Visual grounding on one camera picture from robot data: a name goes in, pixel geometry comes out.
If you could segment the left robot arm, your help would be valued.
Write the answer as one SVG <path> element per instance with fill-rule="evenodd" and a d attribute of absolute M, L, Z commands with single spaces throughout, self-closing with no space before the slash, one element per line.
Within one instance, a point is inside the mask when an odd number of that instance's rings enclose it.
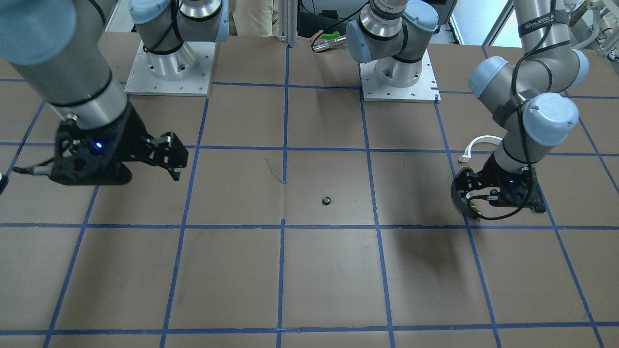
<path fill-rule="evenodd" d="M 482 61 L 469 87 L 505 135 L 484 167 L 463 168 L 452 181 L 455 207 L 489 220 L 474 205 L 544 212 L 535 165 L 561 144 L 579 121 L 577 106 L 561 92 L 582 82 L 587 57 L 571 47 L 570 17 L 562 0 L 515 0 L 524 51 L 515 65 L 502 57 Z M 370 0 L 347 24 L 350 55 L 374 64 L 376 81 L 411 87 L 422 77 L 422 60 L 438 26 L 436 10 L 420 0 Z"/>

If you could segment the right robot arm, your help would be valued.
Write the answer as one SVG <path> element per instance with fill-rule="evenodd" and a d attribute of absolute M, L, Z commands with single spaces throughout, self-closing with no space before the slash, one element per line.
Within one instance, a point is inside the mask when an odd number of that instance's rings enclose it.
<path fill-rule="evenodd" d="M 155 137 L 128 95 L 204 96 L 214 47 L 229 34 L 227 0 L 131 0 L 141 37 L 121 85 L 99 50 L 114 0 L 3 0 L 1 57 L 61 122 L 54 155 L 13 172 L 68 186 L 124 185 L 129 161 L 165 169 L 178 181 L 188 150 L 174 132 Z"/>

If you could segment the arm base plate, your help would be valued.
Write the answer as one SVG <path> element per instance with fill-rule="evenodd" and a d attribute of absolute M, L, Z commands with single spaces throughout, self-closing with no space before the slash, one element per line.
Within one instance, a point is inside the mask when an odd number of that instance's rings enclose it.
<path fill-rule="evenodd" d="M 365 101 L 434 103 L 442 99 L 427 50 L 413 64 L 387 57 L 362 63 L 359 70 Z"/>
<path fill-rule="evenodd" d="M 140 44 L 125 92 L 130 95 L 207 97 L 217 45 L 185 42 L 169 55 L 146 53 Z"/>

